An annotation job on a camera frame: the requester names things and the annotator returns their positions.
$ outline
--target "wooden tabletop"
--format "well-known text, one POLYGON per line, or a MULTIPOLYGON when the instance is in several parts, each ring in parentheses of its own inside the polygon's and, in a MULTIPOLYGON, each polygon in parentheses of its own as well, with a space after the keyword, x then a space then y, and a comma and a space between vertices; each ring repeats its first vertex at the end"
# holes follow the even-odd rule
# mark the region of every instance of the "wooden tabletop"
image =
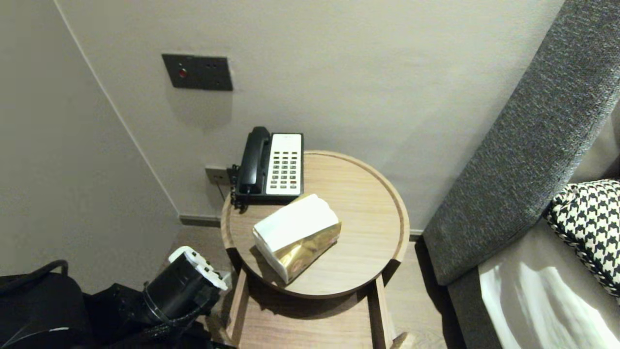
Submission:
POLYGON ((237 248, 249 270, 285 293, 308 298, 337 297, 374 280, 407 247, 409 218, 392 184, 360 160, 334 152, 304 153, 304 193, 327 201, 342 221, 338 242, 286 285, 255 247, 253 226, 282 206, 250 205, 245 213, 222 210, 222 235, 237 248))

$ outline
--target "houndstooth pillow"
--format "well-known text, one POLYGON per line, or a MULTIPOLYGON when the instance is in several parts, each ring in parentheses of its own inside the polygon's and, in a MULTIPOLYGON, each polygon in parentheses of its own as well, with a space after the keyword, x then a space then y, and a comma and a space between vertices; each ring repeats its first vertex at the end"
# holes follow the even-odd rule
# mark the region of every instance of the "houndstooth pillow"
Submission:
POLYGON ((620 182, 568 184, 547 211, 547 222, 620 304, 620 182))

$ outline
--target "tissue box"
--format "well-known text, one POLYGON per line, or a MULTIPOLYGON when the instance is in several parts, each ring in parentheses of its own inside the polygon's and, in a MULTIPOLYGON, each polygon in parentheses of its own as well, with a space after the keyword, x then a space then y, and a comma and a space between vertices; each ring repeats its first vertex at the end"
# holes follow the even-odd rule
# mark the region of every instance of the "tissue box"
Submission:
POLYGON ((325 200, 303 195, 254 226, 256 247, 286 284, 336 243, 342 223, 325 200))

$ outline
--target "white wall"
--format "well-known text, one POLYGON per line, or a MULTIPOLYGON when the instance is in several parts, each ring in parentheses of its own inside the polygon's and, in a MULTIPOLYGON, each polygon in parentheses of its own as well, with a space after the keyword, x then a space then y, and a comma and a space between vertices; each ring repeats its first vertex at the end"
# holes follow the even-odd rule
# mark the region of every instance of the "white wall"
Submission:
POLYGON ((53 1, 0 1, 0 275, 141 289, 179 223, 53 1))
POLYGON ((57 0, 181 214, 218 215, 204 164, 255 125, 304 132, 401 193, 422 229, 533 57, 562 0, 57 0), (235 92, 172 88, 161 53, 229 57, 235 92))

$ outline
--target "telephone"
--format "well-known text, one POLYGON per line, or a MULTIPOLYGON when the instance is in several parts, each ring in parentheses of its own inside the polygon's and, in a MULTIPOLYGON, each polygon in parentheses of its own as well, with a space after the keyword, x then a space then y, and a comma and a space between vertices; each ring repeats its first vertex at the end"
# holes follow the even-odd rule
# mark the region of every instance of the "telephone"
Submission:
POLYGON ((253 203, 289 203, 304 192, 303 134, 269 134, 254 127, 241 166, 232 166, 231 202, 244 211, 253 203))

